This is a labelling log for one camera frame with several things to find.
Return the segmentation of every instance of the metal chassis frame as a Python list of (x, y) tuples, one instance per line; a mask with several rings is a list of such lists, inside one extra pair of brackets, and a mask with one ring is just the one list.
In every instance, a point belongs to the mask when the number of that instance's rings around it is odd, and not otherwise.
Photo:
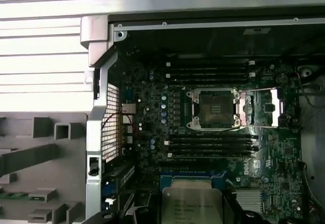
[[(100, 68), (99, 97), (94, 101), (94, 107), (87, 121), (87, 177), (86, 177), (86, 219), (101, 211), (101, 181), (102, 181), (102, 121), (107, 107), (108, 70), (117, 61), (115, 52)], [(90, 176), (90, 158), (98, 159), (98, 175)]]
[(81, 44), (89, 51), (89, 66), (100, 67), (100, 93), (94, 102), (94, 108), (87, 122), (87, 181), (86, 181), (86, 219), (101, 210), (101, 173), (102, 166), (99, 164), (99, 175), (88, 175), (89, 159), (101, 158), (101, 125), (106, 109), (106, 95), (108, 83), (108, 69), (117, 61), (117, 52), (104, 63), (98, 61), (104, 54), (114, 47), (115, 42), (124, 40), (127, 32), (131, 30), (157, 30), (179, 28), (209, 28), (209, 27), (258, 27), (275, 25), (307, 25), (325, 24), (325, 18), (303, 18), (263, 21), (239, 21), (239, 22), (210, 22), (210, 23), (187, 23), (170, 24), (163, 21), (161, 25), (114, 26), (108, 22), (108, 16), (87, 16), (81, 21)]

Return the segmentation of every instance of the metal grille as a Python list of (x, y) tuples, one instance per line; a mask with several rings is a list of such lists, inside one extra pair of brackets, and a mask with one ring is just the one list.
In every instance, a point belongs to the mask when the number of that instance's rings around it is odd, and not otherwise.
[(102, 157), (110, 162), (119, 154), (119, 89), (107, 85), (107, 108), (103, 118), (102, 129)]

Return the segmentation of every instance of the chip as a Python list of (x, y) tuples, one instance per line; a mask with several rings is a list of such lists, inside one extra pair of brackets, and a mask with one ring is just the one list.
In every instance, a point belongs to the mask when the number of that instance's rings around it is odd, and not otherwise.
[(220, 95), (200, 95), (200, 124), (202, 127), (231, 127), (234, 123), (233, 95), (224, 92)]
[(293, 148), (292, 147), (285, 147), (284, 148), (284, 153), (286, 155), (292, 155), (294, 153)]
[(288, 182), (281, 183), (282, 190), (290, 190), (290, 184)]

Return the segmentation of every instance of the motherboard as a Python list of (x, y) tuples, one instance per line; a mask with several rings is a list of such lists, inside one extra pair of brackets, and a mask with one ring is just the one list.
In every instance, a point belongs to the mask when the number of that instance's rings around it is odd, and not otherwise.
[(301, 218), (294, 72), (258, 60), (134, 62), (123, 77), (124, 112), (132, 108), (123, 140), (137, 184), (162, 191), (170, 176), (222, 176), (243, 209), (272, 223)]

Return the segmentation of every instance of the cpu socket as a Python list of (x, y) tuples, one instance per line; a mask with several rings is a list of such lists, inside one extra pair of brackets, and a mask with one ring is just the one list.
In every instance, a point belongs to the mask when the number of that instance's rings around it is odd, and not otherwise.
[(192, 100), (192, 121), (196, 131), (220, 131), (246, 125), (246, 93), (235, 88), (198, 88), (186, 93)]

